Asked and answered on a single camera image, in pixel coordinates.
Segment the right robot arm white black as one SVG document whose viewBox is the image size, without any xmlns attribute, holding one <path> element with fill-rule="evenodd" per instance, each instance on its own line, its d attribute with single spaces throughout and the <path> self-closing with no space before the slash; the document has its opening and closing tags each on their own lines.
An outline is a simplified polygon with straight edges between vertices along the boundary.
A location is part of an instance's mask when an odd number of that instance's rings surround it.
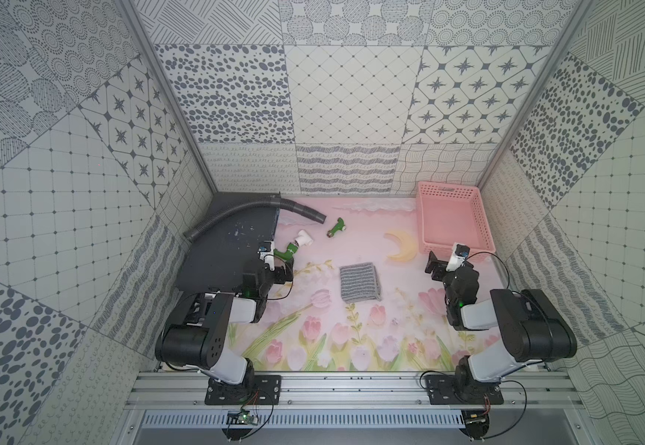
<svg viewBox="0 0 645 445">
<path fill-rule="evenodd" d="M 470 250 L 456 244 L 450 259 L 431 252 L 424 271 L 443 284 L 447 319 L 456 331 L 498 328 L 500 340 L 483 352 L 464 356 L 455 368 L 458 393 L 490 389 L 502 378 L 538 363 L 572 358 L 578 339 L 553 303 L 539 289 L 492 289 L 478 300 L 480 273 L 470 263 Z"/>
</svg>

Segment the grey striped square dishcloth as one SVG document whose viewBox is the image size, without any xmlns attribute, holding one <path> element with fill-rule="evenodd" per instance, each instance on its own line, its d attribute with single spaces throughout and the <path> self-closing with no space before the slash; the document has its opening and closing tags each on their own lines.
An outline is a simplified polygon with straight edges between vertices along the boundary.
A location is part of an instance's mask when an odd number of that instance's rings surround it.
<svg viewBox="0 0 645 445">
<path fill-rule="evenodd" d="M 346 304 L 382 300 L 381 283 L 373 263 L 358 263 L 339 268 L 340 296 Z"/>
</svg>

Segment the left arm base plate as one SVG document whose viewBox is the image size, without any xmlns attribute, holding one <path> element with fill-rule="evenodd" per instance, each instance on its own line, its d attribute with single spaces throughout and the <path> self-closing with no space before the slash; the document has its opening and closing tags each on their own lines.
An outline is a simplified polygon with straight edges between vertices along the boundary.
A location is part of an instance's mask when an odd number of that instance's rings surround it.
<svg viewBox="0 0 645 445">
<path fill-rule="evenodd" d="M 245 378 L 241 384 L 230 385 L 209 380 L 205 404 L 225 405 L 277 405 L 283 378 L 280 375 L 255 375 Z"/>
</svg>

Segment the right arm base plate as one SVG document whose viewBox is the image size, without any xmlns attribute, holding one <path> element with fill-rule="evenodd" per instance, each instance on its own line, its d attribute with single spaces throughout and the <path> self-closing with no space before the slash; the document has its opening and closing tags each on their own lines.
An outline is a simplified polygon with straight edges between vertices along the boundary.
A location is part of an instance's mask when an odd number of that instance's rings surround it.
<svg viewBox="0 0 645 445">
<path fill-rule="evenodd" d="M 423 386 L 432 405 L 502 405 L 504 398 L 498 384 L 467 382 L 442 374 L 422 377 Z"/>
</svg>

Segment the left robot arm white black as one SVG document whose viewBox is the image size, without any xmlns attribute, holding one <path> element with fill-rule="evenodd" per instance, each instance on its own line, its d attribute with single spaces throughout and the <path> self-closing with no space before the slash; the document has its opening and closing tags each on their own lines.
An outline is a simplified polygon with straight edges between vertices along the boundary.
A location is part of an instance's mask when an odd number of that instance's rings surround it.
<svg viewBox="0 0 645 445">
<path fill-rule="evenodd" d="M 243 284 L 235 291 L 209 291 L 184 297 L 172 310 L 155 345 L 158 361 L 179 371 L 198 370 L 213 381 L 251 389 L 254 366 L 249 359 L 232 352 L 226 345 L 230 324 L 256 324 L 269 302 L 274 285 L 294 280 L 292 260 L 272 254 L 269 266 L 252 261 L 243 273 Z"/>
</svg>

